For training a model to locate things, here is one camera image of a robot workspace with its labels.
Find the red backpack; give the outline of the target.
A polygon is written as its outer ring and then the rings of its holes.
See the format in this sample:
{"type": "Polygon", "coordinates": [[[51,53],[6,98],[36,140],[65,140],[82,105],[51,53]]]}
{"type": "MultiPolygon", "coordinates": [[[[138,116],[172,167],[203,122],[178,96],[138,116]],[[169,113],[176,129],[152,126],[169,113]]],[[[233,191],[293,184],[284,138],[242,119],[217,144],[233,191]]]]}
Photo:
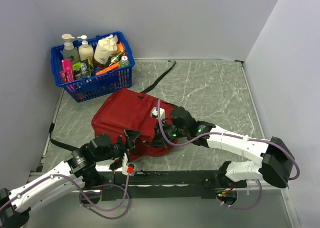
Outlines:
{"type": "Polygon", "coordinates": [[[161,120],[169,120],[174,104],[161,101],[164,116],[158,117],[152,113],[156,110],[158,99],[149,92],[170,72],[167,69],[149,87],[141,92],[122,88],[112,93],[99,108],[91,121],[95,136],[108,135],[112,144],[121,145],[125,140],[125,130],[139,131],[134,144],[135,148],[129,152],[128,159],[134,161],[141,156],[162,156],[173,150],[178,137],[172,133],[168,144],[159,128],[161,120]]]}

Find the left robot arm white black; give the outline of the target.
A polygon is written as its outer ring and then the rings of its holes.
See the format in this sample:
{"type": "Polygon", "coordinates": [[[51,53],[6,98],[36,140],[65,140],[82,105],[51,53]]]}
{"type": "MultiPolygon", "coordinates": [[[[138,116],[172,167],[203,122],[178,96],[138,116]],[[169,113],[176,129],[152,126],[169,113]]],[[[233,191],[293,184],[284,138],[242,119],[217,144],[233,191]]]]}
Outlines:
{"type": "Polygon", "coordinates": [[[135,150],[140,131],[124,130],[115,144],[107,134],[100,134],[88,144],[75,149],[70,156],[52,170],[35,180],[13,190],[0,191],[1,227],[22,227],[30,218],[34,207],[49,203],[63,192],[79,190],[83,197],[92,203],[84,189],[98,189],[105,186],[103,178],[96,169],[96,163],[105,160],[122,162],[122,173],[130,177],[134,165],[129,156],[135,150]]]}

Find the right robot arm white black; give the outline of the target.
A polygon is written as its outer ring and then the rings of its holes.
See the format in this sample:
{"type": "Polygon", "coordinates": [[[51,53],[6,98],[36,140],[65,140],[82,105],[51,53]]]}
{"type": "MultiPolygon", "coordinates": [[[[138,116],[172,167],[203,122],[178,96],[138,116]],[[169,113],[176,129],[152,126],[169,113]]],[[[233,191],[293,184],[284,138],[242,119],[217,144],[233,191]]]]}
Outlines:
{"type": "Polygon", "coordinates": [[[196,121],[183,107],[175,107],[168,118],[165,110],[153,107],[150,116],[156,119],[154,147],[177,146],[175,140],[186,138],[190,143],[206,148],[221,149],[246,158],[246,161],[226,161],[219,168],[219,183],[224,187],[242,180],[263,180],[277,188],[286,188],[295,158],[278,137],[251,138],[227,131],[209,122],[196,121]]]}

